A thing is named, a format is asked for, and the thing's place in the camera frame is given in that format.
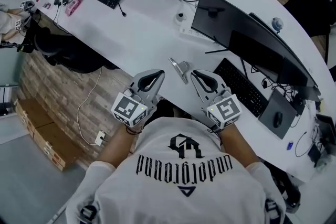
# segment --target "bracelet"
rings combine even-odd
[[[142,129],[143,129],[143,128],[141,128],[141,130],[140,130],[139,132],[136,132],[136,131],[130,129],[126,124],[125,124],[125,127],[126,127],[126,132],[128,132],[128,133],[131,134],[131,135],[137,135],[137,134],[140,134],[140,133],[142,132]]]

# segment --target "gray floor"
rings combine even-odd
[[[6,224],[45,224],[84,178],[75,166],[61,172],[29,135],[0,145],[0,217]]]

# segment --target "mouse pad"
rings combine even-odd
[[[277,112],[282,113],[282,123],[278,128],[274,127],[274,117]],[[259,121],[269,128],[280,139],[283,139],[295,119],[296,111],[278,90],[274,90],[265,111]]]

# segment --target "power outlet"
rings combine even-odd
[[[95,143],[98,145],[98,146],[101,146],[101,144],[103,143],[103,139],[105,138],[105,133],[103,131],[99,131],[97,137],[96,137],[96,140],[95,140]]]

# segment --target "wood floor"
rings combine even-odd
[[[287,0],[278,1],[284,4]],[[53,33],[60,33],[44,16],[40,25],[48,26]],[[323,39],[318,37],[314,42],[323,55]],[[81,138],[77,109],[95,86],[99,73],[100,70],[91,74],[78,74],[63,66],[50,66],[40,53],[34,51],[25,57],[17,95],[13,97],[36,98],[59,127],[83,149],[83,161],[86,164],[98,156],[102,147],[90,146]],[[119,123],[110,113],[110,108],[117,94],[129,85],[130,80],[131,77],[122,70],[102,68],[96,89],[79,113],[82,134],[88,142],[94,143],[99,130],[107,133],[107,140],[113,135]]]

